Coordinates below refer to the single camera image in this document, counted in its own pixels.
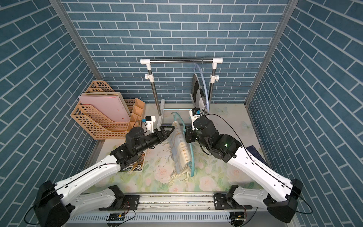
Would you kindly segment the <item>pastel plaid scarf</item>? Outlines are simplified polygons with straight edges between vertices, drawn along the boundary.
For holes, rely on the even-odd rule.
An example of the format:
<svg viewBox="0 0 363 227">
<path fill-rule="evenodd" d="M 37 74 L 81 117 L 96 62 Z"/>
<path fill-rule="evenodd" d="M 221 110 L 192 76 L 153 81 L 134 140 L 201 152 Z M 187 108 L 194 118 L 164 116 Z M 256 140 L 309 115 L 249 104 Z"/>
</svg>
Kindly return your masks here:
<svg viewBox="0 0 363 227">
<path fill-rule="evenodd" d="M 190 145 L 185 140 L 183 127 L 177 121 L 172 123 L 174 131 L 168 138 L 171 149 L 171 157 L 175 163 L 175 169 L 170 177 L 169 186 L 171 186 L 179 177 L 185 177 L 186 184 L 194 176 L 194 161 Z"/>
</svg>

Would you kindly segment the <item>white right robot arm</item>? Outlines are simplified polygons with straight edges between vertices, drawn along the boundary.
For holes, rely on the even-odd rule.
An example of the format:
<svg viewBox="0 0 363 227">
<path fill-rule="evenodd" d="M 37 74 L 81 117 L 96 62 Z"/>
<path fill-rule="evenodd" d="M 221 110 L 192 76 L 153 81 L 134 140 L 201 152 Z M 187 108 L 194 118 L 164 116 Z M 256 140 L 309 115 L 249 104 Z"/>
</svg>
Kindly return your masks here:
<svg viewBox="0 0 363 227">
<path fill-rule="evenodd" d="M 227 203 L 250 205 L 266 209 L 273 217 L 289 223 L 297 213 L 303 183 L 298 179 L 288 179 L 273 171 L 253 156 L 237 139 L 220 134 L 212 120 L 206 116 L 193 116 L 192 126 L 186 130 L 186 141 L 198 142 L 210 154 L 244 172 L 263 189 L 250 190 L 238 185 L 231 187 L 226 195 Z"/>
</svg>

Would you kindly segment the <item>green clothes hanger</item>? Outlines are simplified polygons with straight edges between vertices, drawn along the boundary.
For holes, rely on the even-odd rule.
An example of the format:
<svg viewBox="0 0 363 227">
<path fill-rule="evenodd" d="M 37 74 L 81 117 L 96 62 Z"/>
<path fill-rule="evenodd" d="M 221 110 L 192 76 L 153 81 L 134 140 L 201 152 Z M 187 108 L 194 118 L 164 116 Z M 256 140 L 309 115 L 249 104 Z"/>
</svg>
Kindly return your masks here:
<svg viewBox="0 0 363 227">
<path fill-rule="evenodd" d="M 178 112 L 172 112 L 172 114 L 174 116 L 174 121 L 177 121 L 180 124 L 180 126 L 183 127 L 183 133 L 185 134 L 187 127 L 186 127 L 186 124 L 185 124 L 184 120 L 182 119 L 182 117 L 179 115 Z M 194 170 L 195 170 L 195 160 L 194 160 L 193 148 L 192 148 L 191 143 L 189 143 L 189 145 L 190 145 L 191 152 L 192 152 L 192 158 L 193 158 L 193 161 L 194 161 Z"/>
</svg>

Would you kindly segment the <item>light blue clothes hanger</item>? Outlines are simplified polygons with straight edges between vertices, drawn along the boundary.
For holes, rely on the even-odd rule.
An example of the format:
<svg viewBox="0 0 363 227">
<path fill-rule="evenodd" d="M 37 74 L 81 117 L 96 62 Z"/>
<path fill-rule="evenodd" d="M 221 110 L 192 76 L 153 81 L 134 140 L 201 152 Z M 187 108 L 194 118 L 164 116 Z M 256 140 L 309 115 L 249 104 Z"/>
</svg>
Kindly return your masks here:
<svg viewBox="0 0 363 227">
<path fill-rule="evenodd" d="M 206 81 L 205 81 L 205 78 L 204 78 L 203 70 L 198 64 L 195 63 L 194 67 L 193 67 L 193 71 L 195 72 L 196 69 L 199 70 L 199 73 L 200 73 L 200 76 L 201 76 L 201 79 L 202 79 L 204 93 L 205 93 L 205 96 L 206 96 L 206 108 L 207 108 L 206 113 L 209 113 L 209 111 L 210 111 L 210 102 L 209 102 L 209 95 L 208 95 L 208 91 L 207 91 L 207 86 L 206 86 Z"/>
</svg>

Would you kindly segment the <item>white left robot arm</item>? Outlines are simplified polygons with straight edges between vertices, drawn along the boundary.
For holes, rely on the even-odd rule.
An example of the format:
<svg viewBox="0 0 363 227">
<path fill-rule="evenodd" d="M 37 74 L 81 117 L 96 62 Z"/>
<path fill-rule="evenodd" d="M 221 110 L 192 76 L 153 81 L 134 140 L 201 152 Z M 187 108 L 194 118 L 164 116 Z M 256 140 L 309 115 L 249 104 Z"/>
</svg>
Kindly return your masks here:
<svg viewBox="0 0 363 227">
<path fill-rule="evenodd" d="M 165 141 L 174 130 L 174 126 L 161 126 L 146 135 L 142 127 L 134 127 L 126 134 L 125 143 L 103 160 L 57 183 L 48 180 L 41 184 L 33 205 L 38 224 L 61 227 L 70 218 L 88 211 L 125 208 L 124 193 L 116 185 L 98 193 L 84 192 L 138 161 L 143 151 Z"/>
</svg>

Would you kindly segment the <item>black white checkered scarf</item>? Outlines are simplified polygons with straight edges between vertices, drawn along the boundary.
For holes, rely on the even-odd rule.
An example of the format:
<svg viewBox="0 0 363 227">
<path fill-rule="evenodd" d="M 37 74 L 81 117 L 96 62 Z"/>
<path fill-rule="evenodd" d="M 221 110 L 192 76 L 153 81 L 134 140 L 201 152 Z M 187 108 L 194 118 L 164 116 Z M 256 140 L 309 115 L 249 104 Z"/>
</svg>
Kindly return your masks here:
<svg viewBox="0 0 363 227">
<path fill-rule="evenodd" d="M 208 113 L 206 97 L 196 74 L 192 77 L 191 98 L 194 108 L 199 108 L 202 114 Z"/>
</svg>

